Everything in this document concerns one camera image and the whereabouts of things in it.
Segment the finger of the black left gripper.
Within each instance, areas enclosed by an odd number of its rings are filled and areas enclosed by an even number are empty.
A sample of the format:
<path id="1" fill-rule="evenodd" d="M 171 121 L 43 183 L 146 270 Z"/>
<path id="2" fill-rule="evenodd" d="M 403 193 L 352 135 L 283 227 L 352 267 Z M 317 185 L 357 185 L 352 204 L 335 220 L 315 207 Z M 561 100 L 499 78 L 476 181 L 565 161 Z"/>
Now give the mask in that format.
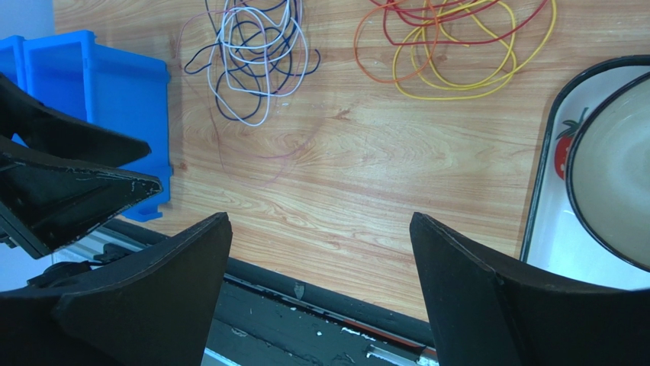
<path id="1" fill-rule="evenodd" d="M 1 75 L 1 137 L 57 158 L 120 167 L 151 153 L 149 144 L 47 107 Z"/>
<path id="2" fill-rule="evenodd" d="M 163 190 L 161 181 L 1 139 L 1 241 L 42 258 Z"/>

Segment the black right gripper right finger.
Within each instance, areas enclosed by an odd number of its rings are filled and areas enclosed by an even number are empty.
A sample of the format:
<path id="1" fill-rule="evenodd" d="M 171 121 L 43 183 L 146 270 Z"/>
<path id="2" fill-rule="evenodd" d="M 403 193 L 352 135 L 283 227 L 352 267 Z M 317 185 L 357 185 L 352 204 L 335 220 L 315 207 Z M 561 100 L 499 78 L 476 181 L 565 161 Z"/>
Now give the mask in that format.
<path id="1" fill-rule="evenodd" d="M 410 241 L 441 365 L 647 365 L 649 292 L 528 265 L 424 213 Z"/>

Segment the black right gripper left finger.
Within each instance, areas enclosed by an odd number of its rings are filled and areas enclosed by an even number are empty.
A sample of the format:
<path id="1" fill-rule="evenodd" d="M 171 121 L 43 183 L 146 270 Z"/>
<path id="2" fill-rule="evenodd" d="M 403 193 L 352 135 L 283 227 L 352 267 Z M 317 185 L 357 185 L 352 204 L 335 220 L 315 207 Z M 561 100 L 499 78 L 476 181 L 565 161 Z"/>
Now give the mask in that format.
<path id="1" fill-rule="evenodd" d="M 226 213 L 57 284 L 1 294 L 3 365 L 199 365 L 233 237 Z"/>

